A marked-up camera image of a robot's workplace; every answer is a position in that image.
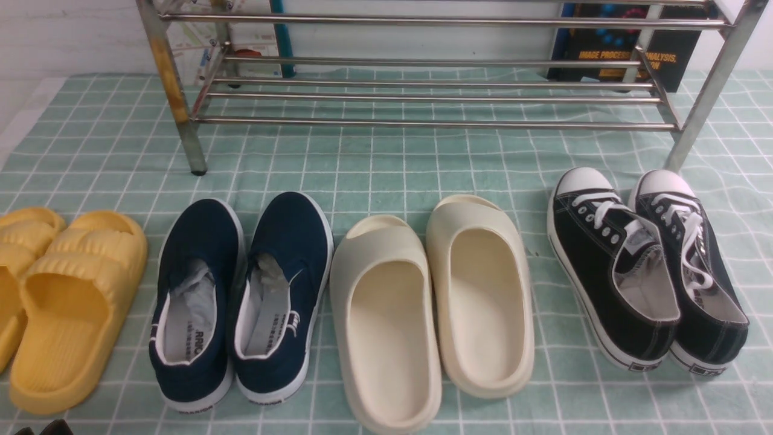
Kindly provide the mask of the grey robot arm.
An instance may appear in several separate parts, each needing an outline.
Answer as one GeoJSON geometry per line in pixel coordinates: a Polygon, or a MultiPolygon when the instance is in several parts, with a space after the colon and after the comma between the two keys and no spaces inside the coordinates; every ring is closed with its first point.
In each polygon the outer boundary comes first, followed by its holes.
{"type": "MultiPolygon", "coordinates": [[[[30,427],[23,427],[14,433],[14,435],[35,435],[36,433],[30,427]]],[[[74,435],[72,429],[64,419],[55,419],[39,432],[39,435],[74,435]]]]}

